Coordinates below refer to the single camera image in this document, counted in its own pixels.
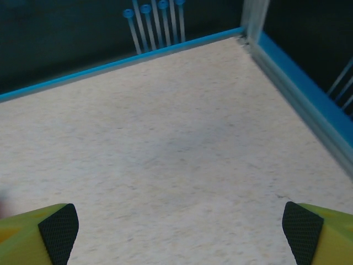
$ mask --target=blue cap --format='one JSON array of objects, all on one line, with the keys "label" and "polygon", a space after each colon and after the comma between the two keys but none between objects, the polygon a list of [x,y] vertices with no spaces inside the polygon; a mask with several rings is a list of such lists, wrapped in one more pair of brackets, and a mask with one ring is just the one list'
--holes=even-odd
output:
[{"label": "blue cap", "polygon": [[175,0],[175,4],[178,6],[182,6],[185,3],[185,0]]},{"label": "blue cap", "polygon": [[160,0],[158,2],[158,8],[159,9],[166,9],[169,6],[168,1],[167,0]]},{"label": "blue cap", "polygon": [[135,15],[135,13],[133,12],[132,9],[125,9],[125,10],[123,11],[123,13],[122,13],[122,16],[123,16],[124,18],[132,18],[133,15]]},{"label": "blue cap", "polygon": [[142,6],[140,6],[140,11],[142,14],[148,14],[149,12],[151,12],[152,7],[150,4],[143,4]]}]

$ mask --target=blue-capped rod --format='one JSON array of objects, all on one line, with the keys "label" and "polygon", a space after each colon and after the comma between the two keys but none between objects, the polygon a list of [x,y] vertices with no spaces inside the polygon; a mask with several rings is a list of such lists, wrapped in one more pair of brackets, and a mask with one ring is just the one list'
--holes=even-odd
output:
[{"label": "blue-capped rod", "polygon": [[169,26],[168,26],[168,17],[167,17],[167,8],[169,4],[167,0],[160,0],[158,2],[158,8],[162,11],[163,16],[163,27],[165,33],[165,39],[167,41],[167,46],[170,46],[170,35],[169,35]]},{"label": "blue-capped rod", "polygon": [[174,0],[169,0],[170,6],[170,19],[172,21],[172,29],[173,29],[173,37],[174,37],[174,44],[179,42],[178,40],[178,31],[177,31],[177,19],[175,18],[175,8],[174,8]]},{"label": "blue-capped rod", "polygon": [[142,44],[143,44],[143,49],[145,50],[145,52],[149,52],[149,49],[148,49],[148,46],[147,46],[147,39],[146,39],[146,35],[145,35],[145,28],[143,27],[142,18],[141,18],[141,14],[140,14],[140,9],[138,7],[138,1],[137,0],[132,0],[132,5],[133,5],[133,9],[135,11],[136,22],[137,22],[138,29],[140,31]]},{"label": "blue-capped rod", "polygon": [[149,35],[149,40],[151,41],[152,50],[156,50],[157,49],[156,42],[154,41],[151,16],[150,16],[150,12],[152,11],[152,7],[149,4],[143,4],[142,6],[140,6],[140,11],[142,14],[145,15],[147,29],[148,29],[148,35]]},{"label": "blue-capped rod", "polygon": [[141,48],[140,48],[140,43],[138,42],[138,38],[137,38],[137,34],[136,34],[136,29],[135,29],[135,26],[134,26],[133,20],[132,20],[134,15],[135,15],[135,13],[133,12],[132,9],[125,9],[122,13],[122,16],[124,18],[127,18],[127,21],[129,23],[130,32],[132,35],[132,39],[133,39],[133,43],[135,45],[136,52],[137,52],[137,54],[142,54]]},{"label": "blue-capped rod", "polygon": [[151,5],[152,5],[154,23],[156,25],[156,30],[157,30],[159,48],[164,48],[163,38],[162,38],[162,31],[161,31],[161,24],[159,23],[157,1],[156,0],[151,0]]},{"label": "blue-capped rod", "polygon": [[181,42],[185,42],[185,25],[184,25],[184,3],[185,0],[175,0],[175,4],[179,7],[179,25]]}]

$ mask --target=blue trim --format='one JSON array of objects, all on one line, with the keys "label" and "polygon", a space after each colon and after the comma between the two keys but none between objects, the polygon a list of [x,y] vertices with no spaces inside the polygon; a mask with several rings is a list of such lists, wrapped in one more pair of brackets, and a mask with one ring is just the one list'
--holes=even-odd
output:
[{"label": "blue trim", "polygon": [[11,91],[11,92],[2,94],[2,95],[0,95],[0,101],[4,100],[4,99],[8,99],[8,98],[20,97],[23,94],[35,92],[36,90],[38,90],[40,88],[43,88],[43,87],[46,87],[46,86],[50,86],[50,85],[53,85],[53,84],[59,84],[61,82],[64,82],[64,81],[67,81],[67,80],[70,80],[70,79],[73,79],[73,78],[81,77],[81,76],[84,76],[84,75],[88,75],[88,74],[93,73],[93,72],[105,70],[107,68],[111,68],[111,67],[115,67],[115,66],[119,66],[119,65],[123,65],[125,63],[134,62],[134,61],[137,61],[137,60],[140,60],[140,59],[145,59],[145,58],[150,57],[150,56],[160,55],[160,54],[163,54],[163,53],[168,53],[168,52],[171,52],[173,50],[183,49],[183,48],[187,48],[189,46],[202,44],[203,42],[214,41],[214,40],[217,40],[217,39],[220,39],[220,38],[225,38],[225,37],[228,37],[228,36],[231,37],[233,35],[240,34],[241,32],[243,32],[243,28],[231,29],[231,30],[220,32],[220,33],[212,34],[212,35],[209,35],[209,36],[206,36],[206,37],[198,38],[198,39],[195,39],[195,40],[189,40],[189,41],[186,41],[184,43],[179,43],[179,44],[172,45],[172,46],[169,46],[169,47],[165,47],[165,48],[162,48],[162,49],[159,49],[159,50],[150,51],[150,52],[147,52],[145,54],[140,54],[140,55],[136,55],[136,56],[129,57],[129,58],[126,58],[126,59],[122,59],[122,60],[119,60],[119,61],[107,63],[106,65],[97,66],[97,67],[94,67],[94,68],[91,68],[91,69],[88,69],[88,70],[84,70],[84,71],[81,71],[81,72],[78,72],[78,73],[73,73],[71,75],[55,78],[55,79],[50,80],[50,81],[46,81],[46,82],[43,82],[43,83],[35,84],[33,86],[21,88],[21,89],[16,90],[16,91]]},{"label": "blue trim", "polygon": [[345,141],[353,147],[353,122],[350,118],[265,33],[261,33],[259,45]]}]

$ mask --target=yellow robot part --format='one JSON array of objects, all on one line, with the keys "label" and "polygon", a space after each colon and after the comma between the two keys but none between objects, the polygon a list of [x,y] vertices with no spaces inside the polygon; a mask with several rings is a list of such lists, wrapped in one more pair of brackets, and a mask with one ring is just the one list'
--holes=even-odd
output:
[{"label": "yellow robot part", "polygon": [[66,265],[78,233],[73,204],[0,220],[0,265]]},{"label": "yellow robot part", "polygon": [[288,202],[282,226],[298,265],[353,265],[353,215]]}]

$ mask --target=floor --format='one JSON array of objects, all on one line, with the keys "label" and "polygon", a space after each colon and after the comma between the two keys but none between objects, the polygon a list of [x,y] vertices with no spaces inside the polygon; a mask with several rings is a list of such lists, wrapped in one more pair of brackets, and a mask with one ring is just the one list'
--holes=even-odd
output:
[{"label": "floor", "polygon": [[15,213],[73,203],[70,265],[295,264],[287,201],[353,183],[234,39],[0,104]]}]

